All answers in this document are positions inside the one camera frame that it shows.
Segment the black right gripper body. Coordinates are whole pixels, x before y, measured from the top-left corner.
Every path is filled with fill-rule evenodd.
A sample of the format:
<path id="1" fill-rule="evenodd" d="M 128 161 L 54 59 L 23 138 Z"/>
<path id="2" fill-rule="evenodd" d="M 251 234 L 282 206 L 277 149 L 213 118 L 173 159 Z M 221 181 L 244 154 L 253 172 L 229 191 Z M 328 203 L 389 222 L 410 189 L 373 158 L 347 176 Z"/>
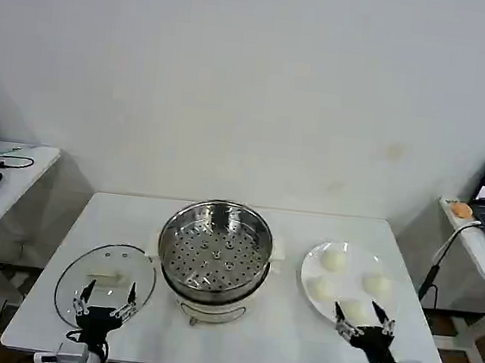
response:
<path id="1" fill-rule="evenodd" d="M 357 334 L 352 335 L 349 343 L 362 350 L 368 363 L 397 363 L 390 352 L 394 335 L 385 334 L 382 327 L 356 327 Z"/>

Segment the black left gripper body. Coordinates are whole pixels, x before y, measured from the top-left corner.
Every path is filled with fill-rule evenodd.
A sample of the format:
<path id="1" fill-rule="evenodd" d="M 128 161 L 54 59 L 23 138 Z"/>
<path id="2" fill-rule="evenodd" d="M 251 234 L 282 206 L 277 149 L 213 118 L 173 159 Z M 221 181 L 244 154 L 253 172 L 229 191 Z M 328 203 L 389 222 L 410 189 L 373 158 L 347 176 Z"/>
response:
<path id="1" fill-rule="evenodd" d="M 75 320 L 80 330 L 78 342 L 85 343 L 90 350 L 108 352 L 106 336 L 120 328 L 121 318 L 114 311 L 112 308 L 91 306 L 87 312 L 77 314 Z"/>

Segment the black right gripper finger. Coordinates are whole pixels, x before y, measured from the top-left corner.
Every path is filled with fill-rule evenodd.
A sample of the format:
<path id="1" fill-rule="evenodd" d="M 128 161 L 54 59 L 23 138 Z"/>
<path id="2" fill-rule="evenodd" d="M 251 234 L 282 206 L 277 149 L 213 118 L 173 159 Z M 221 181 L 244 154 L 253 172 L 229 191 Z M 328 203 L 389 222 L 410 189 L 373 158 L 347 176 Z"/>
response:
<path id="1" fill-rule="evenodd" d="M 361 334 L 361 330 L 353 326 L 346 318 L 338 302 L 335 302 L 336 330 L 344 339 L 351 339 Z"/>
<path id="2" fill-rule="evenodd" d="M 379 304 L 377 304 L 377 302 L 373 301 L 372 305 L 377 319 L 381 324 L 381 332 L 384 335 L 390 335 L 392 337 L 394 333 L 395 320 L 390 319 L 385 310 Z"/>

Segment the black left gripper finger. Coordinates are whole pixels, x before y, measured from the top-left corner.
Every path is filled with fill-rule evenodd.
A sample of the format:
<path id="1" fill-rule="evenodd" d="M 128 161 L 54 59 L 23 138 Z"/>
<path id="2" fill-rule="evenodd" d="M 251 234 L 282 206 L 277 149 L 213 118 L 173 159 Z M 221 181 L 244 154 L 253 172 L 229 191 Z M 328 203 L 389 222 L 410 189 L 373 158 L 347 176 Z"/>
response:
<path id="1" fill-rule="evenodd" d="M 89 302 L 96 282 L 96 279 L 92 279 L 91 282 L 89 282 L 89 284 L 86 285 L 83 290 L 73 299 L 72 305 L 76 316 L 89 314 L 87 303 Z"/>
<path id="2" fill-rule="evenodd" d="M 136 282 L 130 287 L 129 295 L 127 296 L 127 302 L 122 307 L 113 310 L 110 315 L 116 319 L 129 320 L 136 312 Z"/>

